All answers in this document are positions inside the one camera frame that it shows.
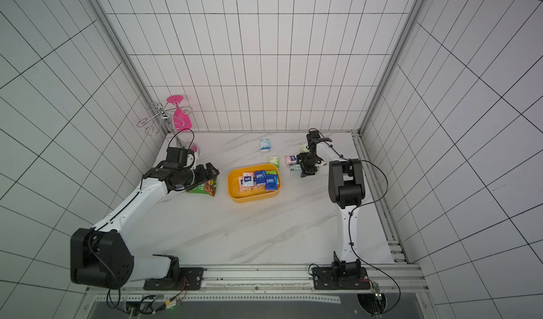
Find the dark blue tissue pack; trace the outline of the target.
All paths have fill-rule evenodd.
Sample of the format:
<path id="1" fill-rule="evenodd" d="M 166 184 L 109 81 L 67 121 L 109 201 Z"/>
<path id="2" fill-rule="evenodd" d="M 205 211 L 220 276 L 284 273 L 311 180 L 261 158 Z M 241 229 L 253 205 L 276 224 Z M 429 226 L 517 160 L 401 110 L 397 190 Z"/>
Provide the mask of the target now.
<path id="1" fill-rule="evenodd" d="M 255 187 L 264 187 L 267 182 L 267 174 L 264 170 L 257 170 L 254 172 Z"/>
<path id="2" fill-rule="evenodd" d="M 265 190 L 274 192 L 278 190 L 279 178 L 277 174 L 266 174 Z"/>

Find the dark blue tissue pack front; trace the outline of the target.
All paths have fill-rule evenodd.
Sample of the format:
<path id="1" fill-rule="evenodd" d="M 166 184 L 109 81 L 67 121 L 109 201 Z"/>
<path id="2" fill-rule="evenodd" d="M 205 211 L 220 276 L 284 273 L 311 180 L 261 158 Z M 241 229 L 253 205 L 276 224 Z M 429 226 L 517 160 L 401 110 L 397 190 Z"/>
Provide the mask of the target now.
<path id="1" fill-rule="evenodd" d="M 254 172 L 255 187 L 264 187 L 267 182 L 267 174 L 264 170 L 257 170 Z"/>

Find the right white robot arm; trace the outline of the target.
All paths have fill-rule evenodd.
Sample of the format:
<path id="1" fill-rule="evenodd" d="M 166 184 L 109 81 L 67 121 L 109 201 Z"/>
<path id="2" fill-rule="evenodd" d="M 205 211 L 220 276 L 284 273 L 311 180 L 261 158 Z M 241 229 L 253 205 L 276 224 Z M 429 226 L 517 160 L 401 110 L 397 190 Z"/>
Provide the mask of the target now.
<path id="1" fill-rule="evenodd" d="M 363 165 L 360 159 L 349 159 L 334 149 L 327 137 L 310 132 L 307 152 L 298 154 L 301 176 L 314 176 L 318 166 L 328 167 L 328 194 L 337 206 L 339 249 L 333 252 L 329 267 L 311 269 L 315 287 L 323 289 L 356 289 L 366 281 L 361 258 L 357 254 L 355 221 L 366 199 Z"/>

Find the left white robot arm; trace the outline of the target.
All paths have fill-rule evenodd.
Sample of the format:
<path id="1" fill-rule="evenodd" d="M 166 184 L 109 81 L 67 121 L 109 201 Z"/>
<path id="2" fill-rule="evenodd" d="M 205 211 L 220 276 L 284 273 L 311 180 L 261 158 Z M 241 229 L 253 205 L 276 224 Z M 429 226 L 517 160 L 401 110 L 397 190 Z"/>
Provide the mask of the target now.
<path id="1" fill-rule="evenodd" d="M 143 281 L 148 290 L 176 290 L 185 282 L 172 255 L 138 258 L 127 241 L 152 207 L 170 192 L 188 192 L 219 175 L 211 164 L 195 163 L 192 149 L 169 147 L 166 159 L 143 174 L 139 186 L 110 214 L 70 240 L 70 278 L 75 284 L 119 290 Z"/>

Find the pink white tissue pack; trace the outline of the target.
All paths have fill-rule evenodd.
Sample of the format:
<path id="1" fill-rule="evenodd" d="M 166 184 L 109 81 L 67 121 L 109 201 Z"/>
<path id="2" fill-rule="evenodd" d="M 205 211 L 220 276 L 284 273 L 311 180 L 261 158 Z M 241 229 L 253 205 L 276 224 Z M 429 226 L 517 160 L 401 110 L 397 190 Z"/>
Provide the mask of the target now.
<path id="1" fill-rule="evenodd" d="M 239 191 L 240 191 L 240 192 L 245 192 L 245 191 L 246 191 L 246 188 L 245 188 L 245 185 L 244 185 L 243 176 L 241 176 L 241 177 L 238 178 L 238 187 L 239 187 Z"/>

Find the light blue tissue pack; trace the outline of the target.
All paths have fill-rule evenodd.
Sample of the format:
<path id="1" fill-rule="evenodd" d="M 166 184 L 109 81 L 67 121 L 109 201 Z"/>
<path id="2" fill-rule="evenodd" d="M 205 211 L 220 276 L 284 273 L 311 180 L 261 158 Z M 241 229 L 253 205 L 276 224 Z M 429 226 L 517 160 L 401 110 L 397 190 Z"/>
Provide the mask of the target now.
<path id="1" fill-rule="evenodd" d="M 260 140 L 260 151 L 263 153 L 271 151 L 271 142 L 269 139 Z"/>

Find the yellow plastic storage box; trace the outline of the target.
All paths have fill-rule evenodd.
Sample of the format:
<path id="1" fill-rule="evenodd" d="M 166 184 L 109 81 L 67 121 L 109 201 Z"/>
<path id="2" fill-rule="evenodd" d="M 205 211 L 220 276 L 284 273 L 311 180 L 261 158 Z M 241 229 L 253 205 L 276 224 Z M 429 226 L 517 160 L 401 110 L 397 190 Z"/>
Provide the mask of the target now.
<path id="1" fill-rule="evenodd" d="M 277 196 L 281 186 L 279 169 L 271 163 L 238 168 L 228 176 L 229 196 L 237 203 Z"/>

